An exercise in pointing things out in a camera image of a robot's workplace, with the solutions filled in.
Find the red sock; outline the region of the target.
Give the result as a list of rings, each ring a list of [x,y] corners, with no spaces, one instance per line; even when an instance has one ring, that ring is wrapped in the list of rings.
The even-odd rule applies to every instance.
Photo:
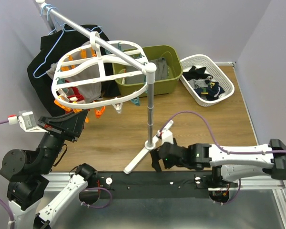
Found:
[[[81,94],[80,95],[71,95],[71,96],[68,96],[68,102],[69,103],[84,104],[85,99]]]
[[[79,89],[77,87],[68,87],[69,90],[72,90],[74,95],[81,95]]]

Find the navy yellow patterned sock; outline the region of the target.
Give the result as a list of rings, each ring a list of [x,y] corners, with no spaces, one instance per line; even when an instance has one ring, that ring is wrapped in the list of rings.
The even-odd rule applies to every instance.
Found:
[[[204,96],[204,95],[202,95],[202,96],[204,96],[204,97],[206,98],[206,100],[208,100],[208,101],[217,100],[221,94],[224,94],[224,93],[225,93],[225,90],[220,86],[219,82],[212,82],[212,81],[210,81],[210,82],[208,83],[208,86],[207,86],[207,87],[210,87],[210,88],[213,89],[214,92],[215,92],[215,95],[214,95],[214,96],[208,96],[208,95],[207,95],[207,96]]]

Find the black white striped sock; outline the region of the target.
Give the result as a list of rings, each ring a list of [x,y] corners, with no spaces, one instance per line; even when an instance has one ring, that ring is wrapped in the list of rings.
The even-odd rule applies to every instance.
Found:
[[[199,79],[203,79],[203,80],[211,80],[213,79],[213,76],[207,73],[203,73],[203,72],[198,72],[198,71],[188,71],[188,72],[183,72],[183,77],[189,81],[192,79],[195,80],[199,80]]]

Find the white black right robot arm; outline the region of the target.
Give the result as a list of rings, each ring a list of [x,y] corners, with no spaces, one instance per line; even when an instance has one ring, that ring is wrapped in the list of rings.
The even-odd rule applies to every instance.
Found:
[[[269,176],[286,180],[286,145],[279,139],[258,146],[217,146],[216,144],[193,144],[178,146],[165,142],[150,152],[152,168],[161,172],[164,167],[184,167],[200,171],[211,168],[207,177],[209,187],[222,187],[242,178]]]

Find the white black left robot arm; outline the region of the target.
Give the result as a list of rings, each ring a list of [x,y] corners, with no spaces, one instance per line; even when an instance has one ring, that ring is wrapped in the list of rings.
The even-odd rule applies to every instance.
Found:
[[[9,181],[10,228],[51,229],[67,205],[85,188],[96,184],[97,171],[88,164],[77,166],[63,190],[39,213],[37,207],[49,183],[45,175],[58,164],[58,155],[65,141],[76,142],[80,137],[88,110],[70,112],[57,117],[40,117],[32,111],[20,111],[8,118],[25,132],[43,132],[35,150],[12,149],[2,160],[0,175]]]

